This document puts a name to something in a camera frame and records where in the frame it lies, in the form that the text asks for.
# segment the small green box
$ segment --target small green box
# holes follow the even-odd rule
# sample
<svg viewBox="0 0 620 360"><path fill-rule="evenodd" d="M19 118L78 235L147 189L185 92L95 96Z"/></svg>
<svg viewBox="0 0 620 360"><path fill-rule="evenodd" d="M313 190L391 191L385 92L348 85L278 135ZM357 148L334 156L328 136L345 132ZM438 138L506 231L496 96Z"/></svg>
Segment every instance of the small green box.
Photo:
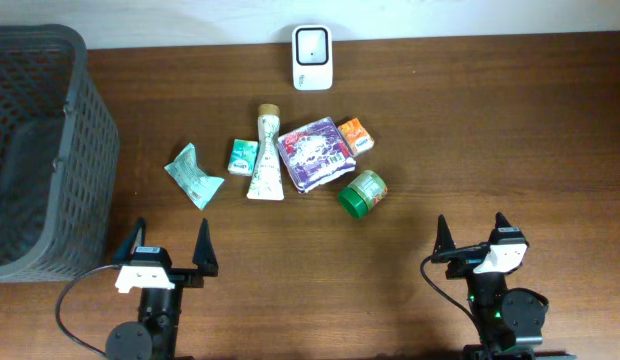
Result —
<svg viewBox="0 0 620 360"><path fill-rule="evenodd" d="M257 160L259 143L248 140L234 140L228 171L232 175L252 176L254 163Z"/></svg>

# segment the white electronic device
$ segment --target white electronic device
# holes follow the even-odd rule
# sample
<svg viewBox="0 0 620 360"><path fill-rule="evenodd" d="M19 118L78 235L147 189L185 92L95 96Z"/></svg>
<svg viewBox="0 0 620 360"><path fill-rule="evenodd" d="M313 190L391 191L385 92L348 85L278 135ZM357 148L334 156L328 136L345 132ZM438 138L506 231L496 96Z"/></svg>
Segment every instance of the white electronic device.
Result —
<svg viewBox="0 0 620 360"><path fill-rule="evenodd" d="M332 86L332 33L323 25L301 25L292 32L292 78L298 90Z"/></svg>

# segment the white wall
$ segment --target white wall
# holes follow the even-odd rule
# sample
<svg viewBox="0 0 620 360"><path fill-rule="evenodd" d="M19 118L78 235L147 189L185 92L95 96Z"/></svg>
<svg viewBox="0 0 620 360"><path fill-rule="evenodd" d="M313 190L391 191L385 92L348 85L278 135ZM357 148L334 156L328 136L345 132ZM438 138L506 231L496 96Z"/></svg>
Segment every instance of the white wall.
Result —
<svg viewBox="0 0 620 360"><path fill-rule="evenodd" d="M0 25L60 23L89 48L620 30L620 0L0 0Z"/></svg>

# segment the white tube bottle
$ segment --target white tube bottle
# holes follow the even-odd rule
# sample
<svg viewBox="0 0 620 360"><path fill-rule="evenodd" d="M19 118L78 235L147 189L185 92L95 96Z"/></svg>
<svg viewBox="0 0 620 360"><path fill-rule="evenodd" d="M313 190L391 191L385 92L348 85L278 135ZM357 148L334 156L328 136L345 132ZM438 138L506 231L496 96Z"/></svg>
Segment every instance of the white tube bottle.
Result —
<svg viewBox="0 0 620 360"><path fill-rule="evenodd" d="M279 107L259 106L259 155L254 166L248 199L283 200L281 167L276 141L279 137Z"/></svg>

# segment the bottle cap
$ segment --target bottle cap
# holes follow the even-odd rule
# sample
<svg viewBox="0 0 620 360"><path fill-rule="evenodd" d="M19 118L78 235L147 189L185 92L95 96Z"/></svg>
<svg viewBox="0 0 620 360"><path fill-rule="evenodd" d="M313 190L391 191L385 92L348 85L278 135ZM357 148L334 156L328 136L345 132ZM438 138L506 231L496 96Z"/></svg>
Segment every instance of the bottle cap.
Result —
<svg viewBox="0 0 620 360"><path fill-rule="evenodd" d="M363 201L363 198L357 194L356 191L352 190L350 187L343 189L339 196L337 196L341 206L348 211L350 215L357 219L361 219L365 214L368 213L368 206L366 202Z"/></svg>
<svg viewBox="0 0 620 360"><path fill-rule="evenodd" d="M274 115L279 117L279 107L272 104L259 105L259 116L261 115Z"/></svg>

